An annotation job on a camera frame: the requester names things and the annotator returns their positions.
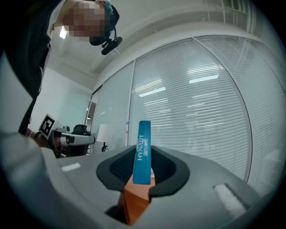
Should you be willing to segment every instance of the window blinds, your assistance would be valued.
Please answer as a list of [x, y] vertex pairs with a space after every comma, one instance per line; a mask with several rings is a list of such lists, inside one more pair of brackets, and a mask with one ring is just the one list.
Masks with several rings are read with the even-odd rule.
[[[248, 183], [265, 195], [269, 187], [275, 188], [277, 176], [280, 176], [279, 172], [271, 172], [265, 167], [266, 159], [272, 154], [285, 153], [286, 101], [281, 85], [269, 65], [246, 41], [218, 36], [197, 39], [221, 61], [243, 96], [253, 140]], [[270, 182], [263, 174], [271, 176]]]
[[[111, 142], [106, 143], [109, 150], [125, 146], [133, 66], [133, 63], [125, 66], [102, 86], [94, 115], [92, 134], [97, 138], [100, 125], [108, 124], [112, 137]], [[92, 145], [92, 153], [101, 153], [102, 146], [103, 142], [96, 141]]]
[[223, 65], [196, 41], [136, 60], [128, 144], [136, 144], [140, 120], [151, 121], [152, 145], [214, 160], [245, 178], [251, 134], [244, 103]]
[[281, 87], [286, 92], [286, 66], [277, 58], [277, 56], [263, 43], [246, 38], [239, 38], [244, 45], [254, 49], [261, 55], [266, 63], [271, 67], [279, 80]]

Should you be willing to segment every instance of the ceiling light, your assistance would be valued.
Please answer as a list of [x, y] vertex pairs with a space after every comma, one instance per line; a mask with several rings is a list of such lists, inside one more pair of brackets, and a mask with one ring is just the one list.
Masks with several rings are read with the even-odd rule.
[[143, 86], [137, 87], [137, 88], [135, 88], [135, 92], [139, 92], [139, 91], [145, 90], [147, 88], [154, 87], [156, 84], [159, 84], [160, 82], [162, 82], [162, 80], [157, 80], [157, 81], [145, 84]]
[[195, 113], [195, 114], [187, 114], [186, 116], [191, 116], [191, 115], [197, 115], [197, 113]]
[[[169, 110], [171, 110], [171, 109], [169, 109]], [[160, 110], [159, 112], [166, 112], [166, 111], [169, 111], [169, 110]]]
[[218, 92], [213, 92], [213, 93], [208, 93], [208, 94], [203, 94], [203, 95], [196, 95], [196, 96], [192, 96], [192, 98], [197, 98], [197, 97], [201, 97], [201, 96], [207, 96], [207, 95], [213, 95], [213, 94], [217, 94]]
[[214, 69], [218, 69], [219, 67], [215, 64], [215, 65], [210, 65], [208, 67], [205, 68], [193, 68], [193, 70], [188, 71], [188, 74], [193, 74], [195, 72], [201, 72], [201, 71], [209, 71], [209, 70], [214, 70]]
[[214, 80], [214, 79], [217, 79], [217, 78], [218, 78], [218, 75], [206, 76], [206, 77], [198, 78], [198, 79], [195, 79], [195, 80], [190, 80], [189, 83], [193, 84], [193, 83], [198, 83], [198, 82], [202, 82], [202, 81]]
[[199, 105], [204, 105], [204, 103], [200, 103], [200, 104], [196, 104], [196, 105], [191, 105], [191, 106], [199, 106]]
[[139, 96], [140, 96], [140, 97], [144, 97], [144, 96], [151, 95], [151, 94], [154, 94], [154, 93], [157, 93], [157, 92], [160, 92], [160, 91], [165, 91], [165, 90], [166, 90], [165, 87], [163, 87], [163, 88], [158, 88], [158, 89], [155, 89], [155, 90], [152, 90], [152, 91], [149, 91], [149, 92], [140, 94]]
[[59, 36], [63, 39], [65, 39], [67, 37], [67, 31], [64, 29], [64, 27], [62, 27], [62, 30], [61, 30]]

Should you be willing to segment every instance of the blue card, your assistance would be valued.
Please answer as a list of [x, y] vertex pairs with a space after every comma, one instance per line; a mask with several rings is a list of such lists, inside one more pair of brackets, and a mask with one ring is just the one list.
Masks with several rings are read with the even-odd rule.
[[134, 184], [151, 184], [151, 122], [140, 121], [133, 170]]

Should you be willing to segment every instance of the person's arm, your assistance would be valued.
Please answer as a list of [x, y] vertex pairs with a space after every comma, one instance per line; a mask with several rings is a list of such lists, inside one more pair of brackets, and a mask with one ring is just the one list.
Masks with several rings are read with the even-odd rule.
[[[31, 131], [29, 128], [27, 128], [27, 131], [26, 131], [26, 136], [27, 137], [32, 138], [33, 140], [35, 140], [36, 143], [39, 145], [39, 147], [49, 148], [48, 141], [42, 134], [39, 134], [36, 139], [34, 138], [35, 135], [36, 135], [36, 132]], [[54, 154], [55, 154], [56, 157], [59, 157], [60, 156], [59, 149], [61, 147], [61, 143], [60, 143], [60, 138], [59, 137], [55, 137], [55, 146], [56, 146], [56, 148], [58, 150], [54, 151]]]

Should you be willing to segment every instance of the person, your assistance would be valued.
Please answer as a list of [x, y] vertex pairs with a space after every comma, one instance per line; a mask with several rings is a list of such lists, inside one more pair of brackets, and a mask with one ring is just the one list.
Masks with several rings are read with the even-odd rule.
[[44, 137], [28, 129], [28, 124], [41, 91], [42, 78], [52, 48], [50, 41], [53, 31], [56, 27], [64, 26], [70, 36], [87, 38], [90, 42], [100, 40], [110, 36], [119, 14], [109, 0], [21, 1], [23, 2], [26, 5], [15, 9], [16, 29], [7, 27], [9, 37], [4, 51], [13, 73], [33, 99], [25, 112], [19, 133], [35, 138], [41, 147], [48, 147]]

